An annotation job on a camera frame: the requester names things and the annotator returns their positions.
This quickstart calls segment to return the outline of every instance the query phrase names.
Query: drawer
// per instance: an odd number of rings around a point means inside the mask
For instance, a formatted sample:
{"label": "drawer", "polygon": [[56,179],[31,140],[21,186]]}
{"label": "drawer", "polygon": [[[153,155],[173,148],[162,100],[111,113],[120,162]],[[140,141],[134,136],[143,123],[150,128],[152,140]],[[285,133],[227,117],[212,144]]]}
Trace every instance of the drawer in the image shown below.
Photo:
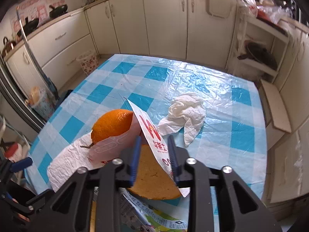
{"label": "drawer", "polygon": [[75,60],[76,57],[92,49],[95,49],[95,46],[91,35],[88,34],[56,55],[42,69],[59,90],[81,69],[81,66]]}
{"label": "drawer", "polygon": [[38,33],[29,40],[29,44],[40,66],[43,67],[66,47],[89,33],[85,13],[80,12]]}
{"label": "drawer", "polygon": [[27,51],[21,46],[7,61],[7,67],[18,87],[29,97],[34,86],[45,88],[51,94],[41,75],[32,63]]}

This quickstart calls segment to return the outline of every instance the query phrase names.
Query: blue and white checkered tablecloth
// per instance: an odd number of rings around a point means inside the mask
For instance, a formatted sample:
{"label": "blue and white checkered tablecloth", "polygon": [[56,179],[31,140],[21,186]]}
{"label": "blue and white checkered tablecloth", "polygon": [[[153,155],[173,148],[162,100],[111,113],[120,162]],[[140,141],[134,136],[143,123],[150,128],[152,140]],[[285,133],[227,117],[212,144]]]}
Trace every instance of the blue and white checkered tablecloth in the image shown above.
{"label": "blue and white checkered tablecloth", "polygon": [[[167,115],[172,98],[188,91],[201,96],[206,107],[204,126],[187,148],[190,156],[209,167],[231,166],[261,197],[267,148],[262,106],[254,84],[185,62],[120,54],[81,82],[41,130],[30,149],[30,182],[38,193],[50,188],[46,171],[52,159],[90,132],[101,115],[130,107],[124,97],[158,124]],[[185,147],[183,129],[173,135],[176,145]]]}

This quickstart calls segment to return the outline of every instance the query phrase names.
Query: kettle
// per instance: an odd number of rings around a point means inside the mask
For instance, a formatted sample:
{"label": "kettle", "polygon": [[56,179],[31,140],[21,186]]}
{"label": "kettle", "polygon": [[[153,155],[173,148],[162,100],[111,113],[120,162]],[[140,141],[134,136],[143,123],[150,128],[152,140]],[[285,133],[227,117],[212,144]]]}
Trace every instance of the kettle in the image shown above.
{"label": "kettle", "polygon": [[5,57],[9,53],[9,51],[14,49],[16,42],[15,41],[9,41],[8,38],[5,36],[3,38],[3,44],[4,44],[4,49],[2,51],[2,57]]}

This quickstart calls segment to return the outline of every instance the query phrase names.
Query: floor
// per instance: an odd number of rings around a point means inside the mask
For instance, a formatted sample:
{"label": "floor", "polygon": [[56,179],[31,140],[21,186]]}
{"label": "floor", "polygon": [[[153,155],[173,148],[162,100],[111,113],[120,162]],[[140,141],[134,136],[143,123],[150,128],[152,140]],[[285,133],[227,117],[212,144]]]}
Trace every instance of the floor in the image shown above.
{"label": "floor", "polygon": [[[104,63],[107,59],[109,59],[113,55],[98,55],[98,63],[101,65]],[[80,69],[68,82],[65,83],[63,87],[59,90],[59,95],[66,92],[67,90],[74,90],[85,78],[87,75],[83,72],[82,69]]]}

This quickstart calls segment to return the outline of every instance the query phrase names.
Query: shelf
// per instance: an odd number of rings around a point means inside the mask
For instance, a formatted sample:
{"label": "shelf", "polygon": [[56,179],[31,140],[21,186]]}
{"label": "shelf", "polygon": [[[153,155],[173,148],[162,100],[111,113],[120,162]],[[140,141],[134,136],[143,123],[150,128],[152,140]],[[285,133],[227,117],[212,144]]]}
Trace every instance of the shelf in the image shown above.
{"label": "shelf", "polygon": [[265,22],[263,22],[263,21],[261,21],[257,18],[253,18],[253,17],[248,16],[247,17],[247,23],[253,24],[253,25],[267,31],[268,33],[277,37],[278,39],[280,39],[284,43],[289,42],[289,38],[286,35],[282,34],[278,30],[276,30],[275,28],[271,27],[270,25],[266,24]]}
{"label": "shelf", "polygon": [[239,62],[243,63],[243,64],[246,64],[246,65],[249,65],[249,66],[251,66],[253,68],[261,70],[261,71],[263,71],[263,72],[265,72],[265,73],[267,73],[267,74],[269,74],[269,75],[271,75],[273,77],[277,76],[277,74],[278,74],[278,72],[276,72],[275,70],[269,68],[267,65],[261,64],[259,62],[256,62],[256,61],[252,60],[252,59],[246,58],[246,59],[242,59],[242,60],[239,60],[239,59],[237,59],[237,60]]}

